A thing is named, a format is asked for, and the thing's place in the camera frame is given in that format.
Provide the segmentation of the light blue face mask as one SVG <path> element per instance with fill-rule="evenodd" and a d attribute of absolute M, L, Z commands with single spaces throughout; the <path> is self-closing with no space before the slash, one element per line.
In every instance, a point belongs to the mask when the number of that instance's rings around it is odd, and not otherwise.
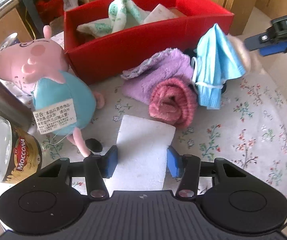
<path fill-rule="evenodd" d="M 227 35 L 214 24 L 199 40 L 191 59 L 198 103 L 207 109 L 220 109 L 221 94 L 227 80 L 242 77 L 246 70 Z"/>

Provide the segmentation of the mint green towel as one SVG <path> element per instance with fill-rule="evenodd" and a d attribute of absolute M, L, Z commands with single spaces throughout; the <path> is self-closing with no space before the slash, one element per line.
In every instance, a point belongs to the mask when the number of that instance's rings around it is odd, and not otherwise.
<path fill-rule="evenodd" d="M 149 14 L 150 11 L 141 9 L 132 0 L 114 0 L 108 7 L 108 18 L 81 24 L 77 31 L 99 38 L 142 25 Z"/>

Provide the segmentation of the pink knitted sock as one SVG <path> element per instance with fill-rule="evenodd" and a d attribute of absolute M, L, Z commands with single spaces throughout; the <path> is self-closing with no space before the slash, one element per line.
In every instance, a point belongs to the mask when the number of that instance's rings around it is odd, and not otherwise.
<path fill-rule="evenodd" d="M 181 79 L 173 77 L 154 87 L 148 111 L 156 120 L 186 128 L 192 123 L 196 108 L 196 94 Z"/>

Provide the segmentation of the pink pig plush toy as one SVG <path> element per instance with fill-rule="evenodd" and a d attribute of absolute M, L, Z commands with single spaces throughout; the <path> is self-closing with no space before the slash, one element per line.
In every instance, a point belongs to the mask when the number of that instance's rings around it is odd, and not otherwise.
<path fill-rule="evenodd" d="M 103 108 L 104 96 L 69 73 L 64 50 L 52 40 L 49 25 L 43 27 L 43 34 L 43 38 L 0 52 L 0 79 L 32 96 L 40 134 L 65 136 L 88 157 L 92 150 L 81 130 L 88 126 L 95 110 Z"/>

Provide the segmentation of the glass Moccona coffee jar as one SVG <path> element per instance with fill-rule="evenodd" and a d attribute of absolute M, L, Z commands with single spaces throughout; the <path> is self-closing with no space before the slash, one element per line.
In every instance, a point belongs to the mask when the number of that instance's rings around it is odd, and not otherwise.
<path fill-rule="evenodd" d="M 0 182 L 23 181 L 41 169 L 42 160 L 37 139 L 0 116 Z"/>

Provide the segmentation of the purple fleece cloth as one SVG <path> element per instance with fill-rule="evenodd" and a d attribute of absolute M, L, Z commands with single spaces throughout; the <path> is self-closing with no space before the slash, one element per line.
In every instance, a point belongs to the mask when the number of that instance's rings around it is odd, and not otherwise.
<path fill-rule="evenodd" d="M 179 78 L 187 85 L 191 83 L 193 68 L 190 62 L 190 57 L 178 48 L 167 48 L 155 53 L 140 65 L 122 72 L 122 93 L 148 105 L 152 91 L 158 83 L 173 77 Z"/>

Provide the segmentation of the stainless steel thermos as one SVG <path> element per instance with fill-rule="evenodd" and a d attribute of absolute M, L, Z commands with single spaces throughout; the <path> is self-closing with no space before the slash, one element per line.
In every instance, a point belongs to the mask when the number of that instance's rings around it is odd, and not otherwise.
<path fill-rule="evenodd" d="M 17 127 L 28 131 L 32 124 L 32 111 L 0 82 L 0 116 Z"/>

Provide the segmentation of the red cardboard box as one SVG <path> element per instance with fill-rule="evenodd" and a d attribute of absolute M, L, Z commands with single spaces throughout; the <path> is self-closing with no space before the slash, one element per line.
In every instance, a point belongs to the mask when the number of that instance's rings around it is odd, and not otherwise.
<path fill-rule="evenodd" d="M 228 33 L 234 14 L 211 0 L 132 0 L 152 11 L 158 4 L 183 13 L 182 17 L 131 27 L 86 40 L 77 32 L 84 23 L 108 16 L 113 0 L 95 0 L 65 12 L 64 49 L 75 74 L 87 85 L 138 66 L 166 48 L 195 48 L 214 24 Z"/>

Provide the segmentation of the blue drink can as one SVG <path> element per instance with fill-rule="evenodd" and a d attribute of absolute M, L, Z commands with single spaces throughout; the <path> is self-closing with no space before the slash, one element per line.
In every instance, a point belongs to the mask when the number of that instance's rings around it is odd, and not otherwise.
<path fill-rule="evenodd" d="M 12 33 L 0 43 L 0 52 L 12 45 L 19 43 L 18 33 Z"/>

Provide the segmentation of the red and white bag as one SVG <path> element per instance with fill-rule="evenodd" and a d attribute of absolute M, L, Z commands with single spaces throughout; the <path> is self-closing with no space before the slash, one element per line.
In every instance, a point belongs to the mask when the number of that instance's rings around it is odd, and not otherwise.
<path fill-rule="evenodd" d="M 35 4 L 44 25 L 64 16 L 64 12 L 78 7 L 78 0 L 38 0 Z"/>

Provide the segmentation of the wooden TV cabinet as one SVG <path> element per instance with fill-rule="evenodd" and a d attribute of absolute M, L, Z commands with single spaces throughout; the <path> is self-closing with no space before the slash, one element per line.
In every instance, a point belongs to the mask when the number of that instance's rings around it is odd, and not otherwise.
<path fill-rule="evenodd" d="M 33 32 L 25 18 L 26 8 L 21 0 L 13 0 L 0 10 L 0 43 L 12 33 L 21 42 L 33 40 Z"/>

